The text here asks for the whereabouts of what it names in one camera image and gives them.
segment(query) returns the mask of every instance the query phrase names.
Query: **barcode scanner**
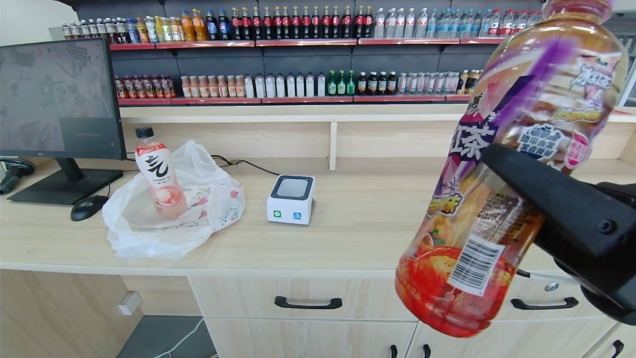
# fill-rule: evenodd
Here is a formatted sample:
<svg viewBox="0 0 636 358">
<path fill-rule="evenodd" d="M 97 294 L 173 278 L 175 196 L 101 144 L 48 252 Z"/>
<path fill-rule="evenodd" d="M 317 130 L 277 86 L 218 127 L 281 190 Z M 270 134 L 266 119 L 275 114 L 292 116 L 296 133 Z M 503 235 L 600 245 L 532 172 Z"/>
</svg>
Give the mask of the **barcode scanner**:
<svg viewBox="0 0 636 358">
<path fill-rule="evenodd" d="M 10 193 L 23 176 L 31 175 L 36 170 L 33 163 L 24 159 L 0 158 L 0 162 L 3 162 L 6 168 L 6 175 L 0 182 L 0 195 Z"/>
</svg>

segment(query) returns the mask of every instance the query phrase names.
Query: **white plastic bag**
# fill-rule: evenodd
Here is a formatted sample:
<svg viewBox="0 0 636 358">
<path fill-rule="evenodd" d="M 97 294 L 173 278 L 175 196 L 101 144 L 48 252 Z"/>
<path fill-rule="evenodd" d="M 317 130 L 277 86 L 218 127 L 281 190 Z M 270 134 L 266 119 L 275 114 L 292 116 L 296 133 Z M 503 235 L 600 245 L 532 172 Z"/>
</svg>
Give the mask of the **white plastic bag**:
<svg viewBox="0 0 636 358">
<path fill-rule="evenodd" d="M 188 141 L 172 156 L 188 211 L 175 220 L 159 216 L 148 183 L 136 175 L 115 191 L 102 210 L 117 257 L 180 259 L 243 215 L 243 187 L 216 165 L 202 145 Z"/>
</svg>

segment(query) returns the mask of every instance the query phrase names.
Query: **white wall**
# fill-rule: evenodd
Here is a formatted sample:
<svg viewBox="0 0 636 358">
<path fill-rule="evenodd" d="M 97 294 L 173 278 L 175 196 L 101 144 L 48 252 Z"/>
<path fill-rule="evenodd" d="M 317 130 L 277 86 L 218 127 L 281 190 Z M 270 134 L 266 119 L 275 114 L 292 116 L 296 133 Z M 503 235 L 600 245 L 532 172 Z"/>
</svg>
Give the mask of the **white wall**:
<svg viewBox="0 0 636 358">
<path fill-rule="evenodd" d="M 51 41 L 50 27 L 77 20 L 75 11 L 58 1 L 0 0 L 0 46 Z"/>
</svg>

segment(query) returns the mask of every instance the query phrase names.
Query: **drawer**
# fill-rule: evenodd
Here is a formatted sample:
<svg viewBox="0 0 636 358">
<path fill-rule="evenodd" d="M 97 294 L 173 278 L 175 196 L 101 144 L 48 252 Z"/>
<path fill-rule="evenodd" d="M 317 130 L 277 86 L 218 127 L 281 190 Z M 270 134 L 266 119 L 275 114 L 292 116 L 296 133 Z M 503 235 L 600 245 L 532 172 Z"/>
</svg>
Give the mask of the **drawer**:
<svg viewBox="0 0 636 358">
<path fill-rule="evenodd" d="M 538 271 L 536 273 L 568 277 L 563 271 Z M 558 288 L 547 291 L 546 286 L 553 282 L 559 283 Z M 567 297 L 573 297 L 578 301 L 578 304 L 572 308 L 557 308 L 566 305 L 564 299 Z M 525 310 L 519 309 L 513 306 L 512 299 L 520 299 L 527 306 L 555 306 L 555 308 L 531 310 L 528 307 Z M 544 280 L 516 275 L 495 320 L 541 320 L 597 316 L 603 316 L 603 313 L 588 302 L 579 285 L 559 282 L 558 279 Z"/>
<path fill-rule="evenodd" d="M 389 276 L 372 279 L 191 276 L 190 283 L 204 316 L 416 321 L 398 298 L 393 277 Z M 275 303 L 276 297 L 285 299 Z"/>
</svg>

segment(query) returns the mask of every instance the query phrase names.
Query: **counter top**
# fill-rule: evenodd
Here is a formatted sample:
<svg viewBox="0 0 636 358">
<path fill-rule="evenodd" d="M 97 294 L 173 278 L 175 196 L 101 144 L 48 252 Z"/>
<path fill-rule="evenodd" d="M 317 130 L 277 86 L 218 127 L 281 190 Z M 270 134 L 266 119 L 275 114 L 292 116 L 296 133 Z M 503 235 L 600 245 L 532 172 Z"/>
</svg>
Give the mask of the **counter top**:
<svg viewBox="0 0 636 358">
<path fill-rule="evenodd" d="M 443 159 L 339 159 L 338 171 L 326 159 L 255 159 L 270 170 L 314 175 L 316 205 L 309 226 L 271 223 L 265 200 L 275 176 L 241 164 L 227 168 L 246 190 L 244 216 L 213 234 L 183 259 L 117 259 L 106 239 L 101 214 L 72 222 L 69 207 L 12 203 L 0 199 L 0 266 L 5 269 L 114 275 L 199 275 L 225 269 L 380 270 L 390 273 L 412 240 Z M 133 162 L 79 162 L 82 168 L 134 168 Z M 24 188 L 58 170 L 38 167 Z M 125 173 L 113 190 L 135 173 Z M 633 182 L 636 166 L 592 159 L 575 174 L 587 182 Z M 551 258 L 533 248 L 522 263 L 529 270 L 555 269 Z"/>
</svg>

